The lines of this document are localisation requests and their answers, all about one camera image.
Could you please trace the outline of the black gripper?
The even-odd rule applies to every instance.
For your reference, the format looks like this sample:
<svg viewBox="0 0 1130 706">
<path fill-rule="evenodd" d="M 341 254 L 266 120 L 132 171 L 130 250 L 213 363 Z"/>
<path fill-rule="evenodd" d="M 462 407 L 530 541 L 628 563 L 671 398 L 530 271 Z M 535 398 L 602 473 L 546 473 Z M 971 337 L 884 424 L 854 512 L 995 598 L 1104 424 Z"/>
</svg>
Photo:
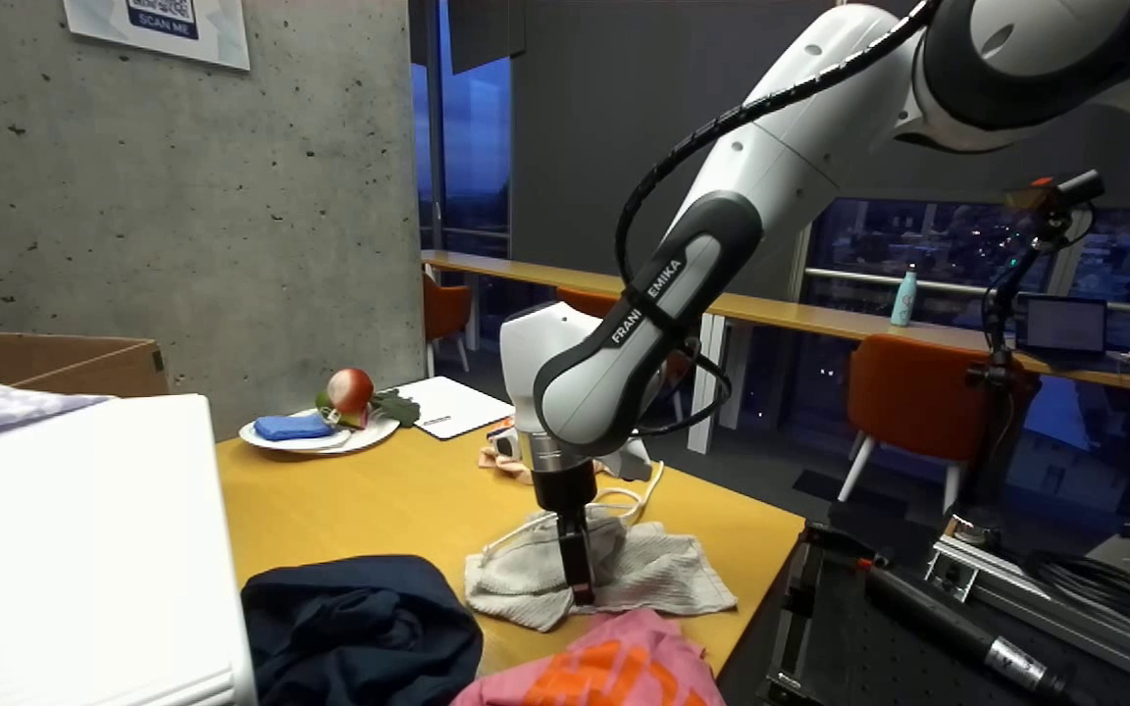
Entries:
<svg viewBox="0 0 1130 706">
<path fill-rule="evenodd" d="M 597 470 L 589 461 L 538 470 L 535 496 L 543 508 L 559 517 L 559 550 L 561 550 L 561 567 L 566 567 L 566 583 L 574 598 L 594 605 L 597 583 L 594 583 L 594 560 L 589 560 L 585 505 L 597 496 Z"/>
</svg>

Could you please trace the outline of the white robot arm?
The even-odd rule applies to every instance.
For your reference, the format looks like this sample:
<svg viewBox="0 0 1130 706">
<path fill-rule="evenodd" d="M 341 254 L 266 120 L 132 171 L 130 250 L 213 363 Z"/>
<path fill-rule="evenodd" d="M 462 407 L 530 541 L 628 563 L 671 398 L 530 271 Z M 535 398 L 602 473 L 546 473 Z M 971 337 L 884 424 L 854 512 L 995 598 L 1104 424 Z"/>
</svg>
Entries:
<svg viewBox="0 0 1130 706">
<path fill-rule="evenodd" d="M 501 326 L 501 379 L 559 521 L 566 592 L 594 598 L 594 461 L 625 447 L 653 377 L 760 241 L 810 228 L 887 142 L 1009 149 L 1084 105 L 1130 115 L 1130 0 L 920 0 L 821 11 L 756 86 L 671 149 L 696 180 L 606 317 L 543 307 Z"/>
</svg>

